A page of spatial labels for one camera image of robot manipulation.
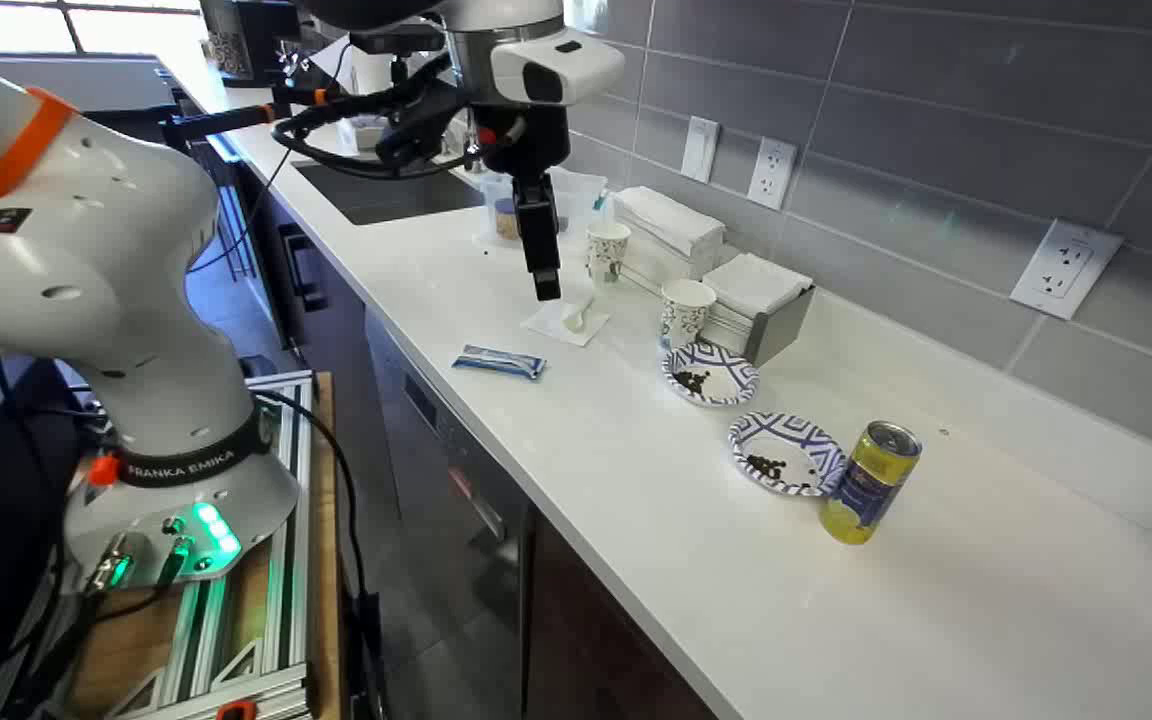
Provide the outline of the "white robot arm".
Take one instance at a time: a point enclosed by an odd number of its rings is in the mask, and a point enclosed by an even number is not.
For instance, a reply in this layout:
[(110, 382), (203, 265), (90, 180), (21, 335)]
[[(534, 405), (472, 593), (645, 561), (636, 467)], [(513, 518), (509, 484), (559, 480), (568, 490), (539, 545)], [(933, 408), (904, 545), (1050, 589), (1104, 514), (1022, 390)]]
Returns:
[[(559, 291), (550, 166), (568, 103), (588, 87), (559, 0), (296, 0), (352, 31), (445, 46), (407, 81), (352, 92), (337, 76), (276, 82), (218, 112), (218, 133), (264, 124), (302, 150), (344, 117), (393, 133), (361, 162), (375, 180), (440, 172), (440, 133), (472, 117), (472, 156), (513, 180), (534, 289)], [(218, 233), (218, 182), (182, 146), (115, 133), (48, 87), (0, 76), (0, 349), (73, 364), (114, 421), (103, 477), (66, 502), (66, 554), (91, 589), (218, 578), (296, 509), (296, 480), (235, 349), (189, 295)]]

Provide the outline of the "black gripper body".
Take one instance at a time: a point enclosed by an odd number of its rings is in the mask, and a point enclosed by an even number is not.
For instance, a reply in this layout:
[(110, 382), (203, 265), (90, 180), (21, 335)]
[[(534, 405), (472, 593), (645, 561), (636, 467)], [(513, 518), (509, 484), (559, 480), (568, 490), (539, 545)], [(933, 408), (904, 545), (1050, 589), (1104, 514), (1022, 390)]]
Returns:
[(535, 103), (475, 103), (485, 162), (513, 180), (526, 201), (550, 195), (550, 166), (568, 156), (568, 112)]

